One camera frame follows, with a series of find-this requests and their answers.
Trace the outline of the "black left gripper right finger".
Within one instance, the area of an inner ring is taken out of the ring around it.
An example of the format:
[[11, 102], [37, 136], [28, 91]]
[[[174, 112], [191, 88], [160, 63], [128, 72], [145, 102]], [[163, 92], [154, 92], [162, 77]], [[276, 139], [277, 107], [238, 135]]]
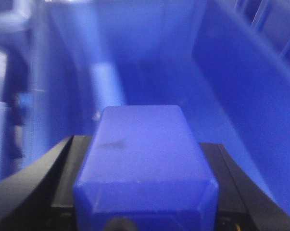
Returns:
[[216, 231], [290, 231], [290, 216], [270, 199], [219, 143], [200, 147], [218, 181]]

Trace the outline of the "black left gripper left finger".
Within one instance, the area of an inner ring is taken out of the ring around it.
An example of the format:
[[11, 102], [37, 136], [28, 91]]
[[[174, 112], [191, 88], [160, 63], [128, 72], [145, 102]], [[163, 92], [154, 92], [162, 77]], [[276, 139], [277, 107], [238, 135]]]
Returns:
[[73, 185], [92, 140], [69, 136], [0, 181], [0, 231], [76, 231]]

